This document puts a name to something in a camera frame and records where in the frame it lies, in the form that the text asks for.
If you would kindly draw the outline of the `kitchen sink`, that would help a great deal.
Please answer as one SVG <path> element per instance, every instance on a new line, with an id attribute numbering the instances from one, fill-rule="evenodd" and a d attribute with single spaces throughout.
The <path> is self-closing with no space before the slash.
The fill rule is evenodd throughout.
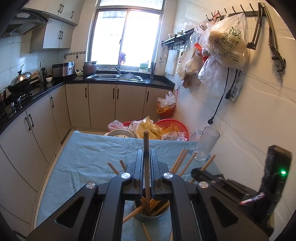
<path id="1" fill-rule="evenodd" d="M 93 74 L 87 77 L 87 79 L 102 79 L 102 80 L 124 80 L 124 81 L 140 81 L 143 79 L 140 76 L 136 76 L 132 73 L 125 74 Z"/>

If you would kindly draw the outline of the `dark utensil holder cup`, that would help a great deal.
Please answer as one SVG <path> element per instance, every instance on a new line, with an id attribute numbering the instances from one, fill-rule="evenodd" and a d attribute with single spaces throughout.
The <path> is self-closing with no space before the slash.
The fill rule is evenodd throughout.
<path id="1" fill-rule="evenodd" d="M 151 199 L 149 207 L 149 210 L 143 208 L 141 211 L 139 211 L 139 213 L 134 216 L 135 219 L 142 222 L 155 220 L 163 216 L 168 211 L 170 202 L 166 200 L 156 201 Z"/>

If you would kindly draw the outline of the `blue-grey towel table cover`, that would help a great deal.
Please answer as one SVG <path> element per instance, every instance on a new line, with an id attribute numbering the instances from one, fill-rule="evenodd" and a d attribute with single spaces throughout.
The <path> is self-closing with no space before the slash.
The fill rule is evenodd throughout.
<path id="1" fill-rule="evenodd" d="M 125 165 L 135 161 L 137 151 L 143 148 L 143 140 L 93 135 L 75 131 L 63 144 L 62 151 L 54 160 L 40 199 L 35 227 L 45 221 L 80 188 L 90 181 L 97 184 L 108 182 L 115 176 L 108 166 L 110 162 L 119 173 Z M 190 142 L 151 140 L 149 147 L 156 149 L 158 160 L 172 168 L 182 149 L 192 148 Z M 169 240 L 171 215 L 168 210 L 156 220 L 145 221 L 152 240 Z M 135 217 L 122 226 L 121 240 L 147 240 L 142 222 Z"/>

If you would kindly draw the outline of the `clear glass beer mug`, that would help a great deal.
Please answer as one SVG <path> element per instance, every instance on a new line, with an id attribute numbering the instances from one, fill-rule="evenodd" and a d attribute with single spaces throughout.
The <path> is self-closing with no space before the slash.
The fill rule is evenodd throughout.
<path id="1" fill-rule="evenodd" d="M 193 132 L 190 142 L 192 143 L 192 148 L 197 153 L 195 160 L 199 162 L 205 161 L 219 138 L 220 133 L 211 126 L 206 126 L 203 130 Z"/>

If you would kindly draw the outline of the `red plastic basin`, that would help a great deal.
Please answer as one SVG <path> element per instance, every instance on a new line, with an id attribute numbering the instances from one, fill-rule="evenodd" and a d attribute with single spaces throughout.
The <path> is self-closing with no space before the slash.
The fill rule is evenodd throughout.
<path id="1" fill-rule="evenodd" d="M 163 119 L 154 123 L 148 116 L 143 120 L 123 123 L 135 138 L 144 138 L 144 131 L 148 131 L 149 139 L 165 141 L 188 141 L 187 127 L 174 119 Z"/>

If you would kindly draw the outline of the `orange bag bin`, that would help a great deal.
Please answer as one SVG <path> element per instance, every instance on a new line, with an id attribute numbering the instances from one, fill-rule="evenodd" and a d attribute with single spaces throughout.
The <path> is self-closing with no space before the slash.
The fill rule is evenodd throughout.
<path id="1" fill-rule="evenodd" d="M 165 98 L 157 98 L 157 113 L 161 118 L 170 118 L 176 108 L 176 96 L 173 92 L 169 91 Z"/>

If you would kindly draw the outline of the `brown cooking pot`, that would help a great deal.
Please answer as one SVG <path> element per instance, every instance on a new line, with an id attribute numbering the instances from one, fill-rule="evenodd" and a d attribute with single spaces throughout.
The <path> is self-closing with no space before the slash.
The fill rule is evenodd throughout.
<path id="1" fill-rule="evenodd" d="M 97 71 L 97 62 L 96 61 L 87 61 L 83 64 L 83 75 L 84 77 L 91 76 Z"/>

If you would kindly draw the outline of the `silver rice cooker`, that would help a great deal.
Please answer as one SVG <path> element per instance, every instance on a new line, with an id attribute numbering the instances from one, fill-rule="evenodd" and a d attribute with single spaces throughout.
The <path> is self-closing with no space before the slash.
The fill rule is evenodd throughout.
<path id="1" fill-rule="evenodd" d="M 73 75 L 75 71 L 74 62 L 62 62 L 52 65 L 52 77 L 65 77 Z"/>

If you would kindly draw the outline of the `black electric kettle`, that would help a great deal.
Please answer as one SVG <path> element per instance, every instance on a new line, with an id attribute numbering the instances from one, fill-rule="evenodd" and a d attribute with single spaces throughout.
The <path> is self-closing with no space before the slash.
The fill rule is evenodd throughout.
<path id="1" fill-rule="evenodd" d="M 40 81 L 46 82 L 46 78 L 48 77 L 47 69 L 45 67 L 40 69 Z"/>

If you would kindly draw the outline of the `large hanging plastic bag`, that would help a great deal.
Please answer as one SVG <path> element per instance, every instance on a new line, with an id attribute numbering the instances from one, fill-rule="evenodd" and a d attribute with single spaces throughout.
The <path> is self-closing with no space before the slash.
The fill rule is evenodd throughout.
<path id="1" fill-rule="evenodd" d="M 249 57 L 246 41 L 246 16 L 240 13 L 208 27 L 199 45 L 221 65 L 242 70 Z"/>

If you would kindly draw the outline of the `black wok with lid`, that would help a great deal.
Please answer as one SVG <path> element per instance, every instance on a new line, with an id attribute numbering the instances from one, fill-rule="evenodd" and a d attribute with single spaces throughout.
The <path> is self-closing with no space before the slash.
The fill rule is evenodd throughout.
<path id="1" fill-rule="evenodd" d="M 7 87 L 10 93 L 23 93 L 30 91 L 32 89 L 30 83 L 39 79 L 37 72 L 34 72 L 33 74 L 30 72 L 23 72 L 23 66 L 24 64 L 20 67 L 17 77 L 15 77 Z"/>

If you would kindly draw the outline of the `window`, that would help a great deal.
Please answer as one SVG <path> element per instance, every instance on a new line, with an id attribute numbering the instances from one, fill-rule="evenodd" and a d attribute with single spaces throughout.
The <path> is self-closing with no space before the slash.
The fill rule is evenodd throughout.
<path id="1" fill-rule="evenodd" d="M 97 1 L 87 59 L 148 73 L 157 56 L 165 1 Z"/>

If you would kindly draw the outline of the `range hood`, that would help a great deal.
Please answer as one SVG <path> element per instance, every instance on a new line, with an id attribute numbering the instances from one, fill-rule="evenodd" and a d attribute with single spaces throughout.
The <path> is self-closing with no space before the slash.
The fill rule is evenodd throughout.
<path id="1" fill-rule="evenodd" d="M 1 38 L 25 35 L 34 28 L 48 24 L 48 22 L 49 19 L 37 11 L 22 9 L 13 17 L 1 34 Z"/>

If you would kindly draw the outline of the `black wall rack shelf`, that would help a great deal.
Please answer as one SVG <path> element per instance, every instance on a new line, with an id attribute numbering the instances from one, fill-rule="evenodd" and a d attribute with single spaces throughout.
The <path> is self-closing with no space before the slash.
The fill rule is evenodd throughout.
<path id="1" fill-rule="evenodd" d="M 186 31 L 184 34 L 181 35 L 177 35 L 175 34 L 173 37 L 167 39 L 167 40 L 163 40 L 161 43 L 161 46 L 168 46 L 168 47 L 172 47 L 175 45 L 181 45 L 181 44 L 185 44 L 185 42 L 187 40 L 189 40 L 190 36 L 192 35 L 192 33 L 194 32 L 194 29 L 188 30 Z"/>

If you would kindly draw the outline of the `upper wall cabinets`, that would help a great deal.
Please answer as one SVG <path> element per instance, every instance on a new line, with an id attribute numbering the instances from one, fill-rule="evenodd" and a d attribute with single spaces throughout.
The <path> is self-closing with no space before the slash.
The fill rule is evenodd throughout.
<path id="1" fill-rule="evenodd" d="M 29 1 L 24 8 L 48 19 L 46 24 L 32 31 L 30 53 L 70 49 L 83 4 L 84 0 Z"/>

